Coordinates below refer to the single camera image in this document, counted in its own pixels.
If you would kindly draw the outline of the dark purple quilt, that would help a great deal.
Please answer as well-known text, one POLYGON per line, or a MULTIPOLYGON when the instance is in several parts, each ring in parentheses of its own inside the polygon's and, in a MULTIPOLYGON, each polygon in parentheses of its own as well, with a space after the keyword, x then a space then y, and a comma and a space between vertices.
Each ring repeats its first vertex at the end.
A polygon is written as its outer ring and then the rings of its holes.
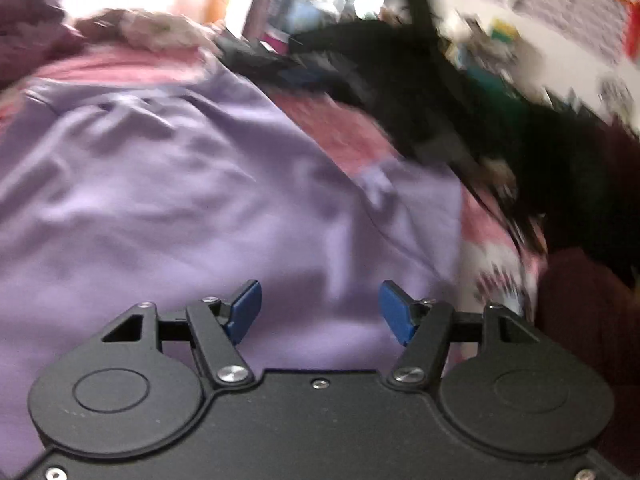
POLYGON ((85 38, 66 23, 61 0, 1 0, 1 87, 79 53, 85 38))

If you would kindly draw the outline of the floral white pillow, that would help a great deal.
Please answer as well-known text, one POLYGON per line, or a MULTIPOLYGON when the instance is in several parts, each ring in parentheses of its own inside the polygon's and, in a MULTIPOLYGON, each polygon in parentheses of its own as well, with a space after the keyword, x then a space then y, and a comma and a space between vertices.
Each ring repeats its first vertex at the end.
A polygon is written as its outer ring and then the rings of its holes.
POLYGON ((184 15, 108 9, 91 18, 76 20, 74 27, 92 44, 119 42, 152 52, 195 49, 219 53, 216 38, 221 29, 198 24, 184 15))

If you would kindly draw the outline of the pink floral fleece blanket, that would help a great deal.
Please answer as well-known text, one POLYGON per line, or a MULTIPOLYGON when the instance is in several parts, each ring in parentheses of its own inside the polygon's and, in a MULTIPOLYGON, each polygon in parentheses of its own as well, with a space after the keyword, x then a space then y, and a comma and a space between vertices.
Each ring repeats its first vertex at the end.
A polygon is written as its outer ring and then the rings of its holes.
MULTIPOLYGON (((216 68, 213 55, 178 50, 152 53, 126 47, 93 47, 37 68, 1 93, 1 123, 9 125, 22 106, 23 93, 38 79, 73 84, 164 84, 202 79, 216 68)), ((269 91, 269 99, 313 138, 352 177, 393 155, 382 131, 367 115, 325 94, 269 91)), ((518 312, 535 311, 537 282, 546 263, 515 246, 495 199, 480 188, 460 191, 461 236, 458 305, 476 311, 498 300, 518 312)))

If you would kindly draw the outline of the lavender purple garment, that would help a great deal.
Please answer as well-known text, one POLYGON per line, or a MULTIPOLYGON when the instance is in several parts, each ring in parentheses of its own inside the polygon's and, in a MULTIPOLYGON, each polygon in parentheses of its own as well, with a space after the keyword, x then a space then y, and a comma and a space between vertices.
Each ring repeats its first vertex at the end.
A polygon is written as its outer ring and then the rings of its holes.
POLYGON ((390 366, 378 288, 454 301, 460 217, 447 167, 389 158, 349 177, 224 68, 155 88, 33 82, 1 135, 2 470, 41 451, 40 370, 140 301, 256 280, 250 366, 390 366))

